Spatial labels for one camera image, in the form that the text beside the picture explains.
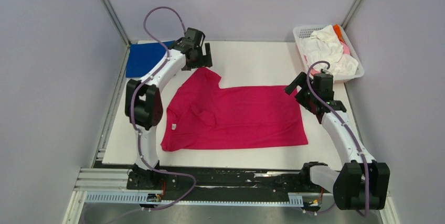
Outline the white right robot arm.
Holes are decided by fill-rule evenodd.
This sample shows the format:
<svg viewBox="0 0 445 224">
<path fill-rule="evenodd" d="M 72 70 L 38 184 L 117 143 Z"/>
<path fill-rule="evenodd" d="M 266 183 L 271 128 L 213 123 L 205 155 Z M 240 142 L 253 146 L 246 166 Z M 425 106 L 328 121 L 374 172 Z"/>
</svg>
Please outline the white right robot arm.
<svg viewBox="0 0 445 224">
<path fill-rule="evenodd" d="M 352 131 L 347 109 L 334 99 L 333 76 L 321 72 L 309 77 L 301 72 L 287 87 L 297 103 L 314 114 L 326 130 L 340 157 L 342 169 L 335 171 L 326 163 L 304 163 L 300 170 L 301 187 L 313 191 L 317 187 L 331 192 L 340 210 L 382 210 L 386 203 L 390 169 L 377 162 Z"/>
</svg>

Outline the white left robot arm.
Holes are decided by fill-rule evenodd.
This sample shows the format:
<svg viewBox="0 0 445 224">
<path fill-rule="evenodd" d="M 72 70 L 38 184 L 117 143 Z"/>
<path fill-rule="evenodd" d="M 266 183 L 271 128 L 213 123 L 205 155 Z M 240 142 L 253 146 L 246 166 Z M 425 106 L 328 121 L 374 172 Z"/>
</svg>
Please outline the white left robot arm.
<svg viewBox="0 0 445 224">
<path fill-rule="evenodd" d="M 183 37 L 170 45 L 160 41 L 165 49 L 160 61 L 146 75 L 130 79 L 126 84 L 125 114 L 135 130 L 137 148 L 132 170 L 141 176 L 141 183 L 148 189 L 156 188 L 161 182 L 161 175 L 155 170 L 159 162 L 156 127 L 164 113 L 161 93 L 178 71 L 213 65 L 210 44 L 204 40 L 202 31 L 187 28 Z"/>
</svg>

